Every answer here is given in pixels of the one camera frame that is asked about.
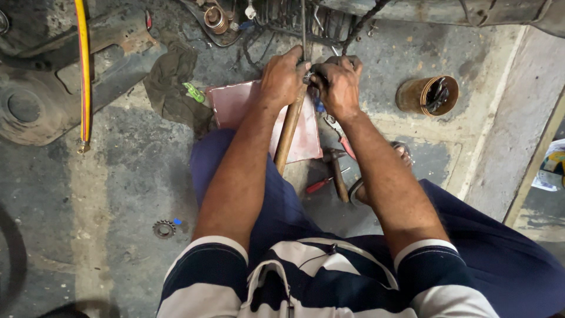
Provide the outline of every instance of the blue pants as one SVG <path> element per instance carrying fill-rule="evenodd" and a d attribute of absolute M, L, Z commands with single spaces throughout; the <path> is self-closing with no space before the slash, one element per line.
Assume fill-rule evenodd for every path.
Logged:
<path fill-rule="evenodd" d="M 231 143 L 233 130 L 217 130 L 197 142 L 190 166 L 198 206 Z M 565 269 L 534 241 L 465 204 L 435 184 L 420 185 L 436 207 L 451 242 L 476 278 L 500 317 L 549 317 L 565 307 Z M 265 198 L 251 232 L 249 264 L 282 240 L 334 237 L 324 233 L 304 213 L 294 188 L 267 159 Z M 383 262 L 394 273 L 392 259 L 382 235 L 345 238 Z"/>

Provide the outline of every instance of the forearm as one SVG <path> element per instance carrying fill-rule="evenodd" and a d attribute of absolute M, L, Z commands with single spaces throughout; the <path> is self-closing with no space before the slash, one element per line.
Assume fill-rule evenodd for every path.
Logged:
<path fill-rule="evenodd" d="M 192 240 L 221 235 L 248 249 L 263 205 L 267 153 L 280 110 L 267 104 L 262 99 L 245 115 L 206 191 Z"/>
<path fill-rule="evenodd" d="M 340 125 L 357 157 L 367 196 L 392 256 L 422 239 L 448 240 L 420 184 L 367 114 L 359 111 Z"/>

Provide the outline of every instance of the hand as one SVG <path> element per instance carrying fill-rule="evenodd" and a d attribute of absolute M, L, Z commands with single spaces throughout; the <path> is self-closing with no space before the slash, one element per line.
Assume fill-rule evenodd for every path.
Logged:
<path fill-rule="evenodd" d="M 358 57 L 330 57 L 322 64 L 314 64 L 310 80 L 320 91 L 320 99 L 331 116 L 345 121 L 360 112 L 359 77 L 363 63 Z"/>
<path fill-rule="evenodd" d="M 265 65 L 261 80 L 261 98 L 273 107 L 282 109 L 296 100 L 302 78 L 312 63 L 298 59 L 302 56 L 302 45 L 297 45 L 284 55 L 275 55 Z"/>

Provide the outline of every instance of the pliers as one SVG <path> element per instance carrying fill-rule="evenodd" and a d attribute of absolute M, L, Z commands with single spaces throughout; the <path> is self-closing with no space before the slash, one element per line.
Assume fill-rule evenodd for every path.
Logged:
<path fill-rule="evenodd" d="M 347 136 L 345 136 L 344 130 L 341 129 L 340 123 L 338 123 L 337 120 L 331 115 L 327 115 L 326 117 L 324 117 L 324 120 L 335 131 L 337 131 L 337 134 L 340 136 L 338 141 L 340 142 L 340 144 L 342 144 L 344 146 L 345 152 L 347 152 L 347 154 L 351 158 L 353 158 L 353 160 L 357 161 L 357 158 L 355 158 L 355 153 L 353 153 L 353 149 L 351 148 L 351 145 L 349 144 L 349 140 L 347 139 Z"/>

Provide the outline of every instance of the wooden hammer handle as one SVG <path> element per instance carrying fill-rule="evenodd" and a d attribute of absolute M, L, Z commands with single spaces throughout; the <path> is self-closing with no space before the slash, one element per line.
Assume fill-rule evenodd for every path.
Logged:
<path fill-rule="evenodd" d="M 286 117 L 282 124 L 279 144 L 277 145 L 277 151 L 275 152 L 275 165 L 281 175 L 283 175 L 286 159 L 290 152 L 290 145 L 292 144 L 292 138 L 294 137 L 294 131 L 298 124 L 298 118 L 300 118 L 300 111 L 302 110 L 304 97 L 306 97 L 306 88 L 308 88 L 308 85 L 303 84 L 300 88 L 300 92 L 298 92 L 296 100 L 294 103 L 290 104 L 286 110 Z"/>
<path fill-rule="evenodd" d="M 349 195 L 347 194 L 347 188 L 345 187 L 344 177 L 341 175 L 340 162 L 336 159 L 332 159 L 333 166 L 333 182 L 336 185 L 337 194 L 340 196 L 341 201 L 349 202 Z"/>

